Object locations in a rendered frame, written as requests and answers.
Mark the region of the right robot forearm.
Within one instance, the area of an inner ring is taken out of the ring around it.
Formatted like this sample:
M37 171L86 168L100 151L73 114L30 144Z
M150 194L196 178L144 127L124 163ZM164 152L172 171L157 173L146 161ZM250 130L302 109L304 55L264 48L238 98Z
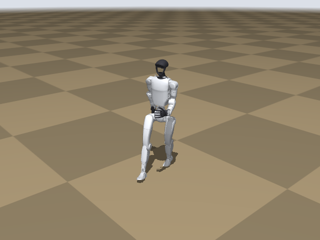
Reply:
M154 109L156 108L156 105L153 103L153 100L152 98L148 98L149 99L149 102L150 102L150 108L153 106Z

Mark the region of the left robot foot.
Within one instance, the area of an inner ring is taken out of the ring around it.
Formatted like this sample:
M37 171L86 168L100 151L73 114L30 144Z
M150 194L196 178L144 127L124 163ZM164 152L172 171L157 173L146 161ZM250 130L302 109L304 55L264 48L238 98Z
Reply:
M169 160L170 158L166 158L166 160L165 160L165 162L164 162L164 164L163 164L163 166L164 167L167 167L167 166L169 166L170 164L171 164L171 161L173 160L173 156L171 156L171 159Z

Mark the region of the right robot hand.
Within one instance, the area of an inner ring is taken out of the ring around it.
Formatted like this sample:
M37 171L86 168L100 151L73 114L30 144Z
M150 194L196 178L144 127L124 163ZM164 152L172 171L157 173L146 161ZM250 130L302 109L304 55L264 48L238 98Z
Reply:
M154 107L151 107L151 113L153 114L155 112L156 108L154 109Z

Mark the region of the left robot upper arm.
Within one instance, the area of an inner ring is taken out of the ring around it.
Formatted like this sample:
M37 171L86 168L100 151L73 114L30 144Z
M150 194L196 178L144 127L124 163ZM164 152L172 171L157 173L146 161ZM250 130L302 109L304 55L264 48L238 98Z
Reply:
M169 99L168 105L173 105L174 101L176 100L176 97L177 97L177 91L178 91L179 84L178 84L178 82L176 82L174 80L169 80L169 87L171 88L171 90L170 90L171 99Z

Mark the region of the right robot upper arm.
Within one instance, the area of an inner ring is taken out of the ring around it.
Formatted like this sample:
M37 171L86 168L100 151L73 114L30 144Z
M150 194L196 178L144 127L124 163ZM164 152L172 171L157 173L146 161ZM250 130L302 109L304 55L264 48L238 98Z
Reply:
M151 79L153 78L153 76L149 76L146 80L145 80L145 82L146 82L146 84L147 84L147 89L149 90L149 91L147 91L146 92L146 95L147 95L147 97L148 98L152 98L152 91L151 91Z

